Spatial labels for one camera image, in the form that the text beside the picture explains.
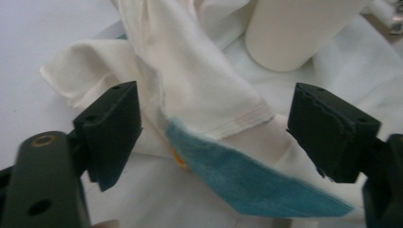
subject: white towel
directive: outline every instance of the white towel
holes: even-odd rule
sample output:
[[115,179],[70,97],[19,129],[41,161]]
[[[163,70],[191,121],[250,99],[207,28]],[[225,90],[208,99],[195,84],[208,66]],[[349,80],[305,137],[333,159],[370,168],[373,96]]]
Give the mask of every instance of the white towel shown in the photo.
[[166,156],[172,146],[240,213],[362,219],[365,177],[357,184],[324,180],[286,133],[294,85],[322,86],[357,105],[383,123],[385,140],[403,133],[402,61],[357,17],[302,68],[270,71],[243,44],[254,3],[119,0],[128,41],[74,44],[41,72],[78,108],[137,81],[152,135],[138,142],[142,152]]

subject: black plastic part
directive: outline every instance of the black plastic part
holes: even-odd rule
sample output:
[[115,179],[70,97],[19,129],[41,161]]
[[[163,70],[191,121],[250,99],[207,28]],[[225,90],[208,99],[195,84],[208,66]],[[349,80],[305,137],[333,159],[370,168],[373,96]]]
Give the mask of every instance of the black plastic part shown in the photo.
[[74,120],[74,140],[88,153],[88,173],[102,191],[119,179],[142,128],[135,82],[116,85]]
[[6,202],[6,194],[11,178],[12,167],[0,171],[0,224],[3,220],[4,204]]
[[89,226],[67,135],[53,131],[24,141],[12,168],[2,227]]
[[380,122],[327,90],[297,84],[288,121],[289,132],[322,176],[353,183],[359,159],[377,142]]
[[392,135],[379,151],[384,178],[365,183],[365,217],[369,228],[403,227],[403,135]]

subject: white cloth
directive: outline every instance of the white cloth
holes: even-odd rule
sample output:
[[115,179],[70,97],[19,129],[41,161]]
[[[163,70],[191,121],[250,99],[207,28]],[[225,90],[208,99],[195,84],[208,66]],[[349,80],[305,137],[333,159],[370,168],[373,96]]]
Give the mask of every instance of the white cloth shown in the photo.
[[[402,61],[358,17],[302,68],[272,72],[253,62],[243,45],[241,35],[253,4],[118,1],[128,41],[75,44],[41,72],[78,108],[111,86],[136,80],[142,112],[155,132],[178,118],[193,133],[236,147],[280,173],[346,200],[356,207],[355,217],[362,218],[364,179],[357,184],[323,180],[285,133],[294,85],[322,86],[357,105],[383,123],[379,137],[385,140],[391,133],[403,133]],[[162,135],[152,135],[165,148],[161,151],[169,150]]]

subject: white cup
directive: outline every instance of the white cup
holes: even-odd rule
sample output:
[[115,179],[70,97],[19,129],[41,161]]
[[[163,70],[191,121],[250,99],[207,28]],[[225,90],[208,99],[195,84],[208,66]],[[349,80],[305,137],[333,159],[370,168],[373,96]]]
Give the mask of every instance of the white cup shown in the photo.
[[301,67],[372,0],[259,0],[245,43],[262,66]]

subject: blue cloth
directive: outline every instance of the blue cloth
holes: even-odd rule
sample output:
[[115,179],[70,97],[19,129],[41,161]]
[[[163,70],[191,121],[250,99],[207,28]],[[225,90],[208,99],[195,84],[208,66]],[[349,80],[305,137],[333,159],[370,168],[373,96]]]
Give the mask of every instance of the blue cloth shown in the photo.
[[319,218],[342,217],[353,210],[341,199],[284,176],[234,148],[191,134],[176,119],[166,136],[186,164],[241,214]]

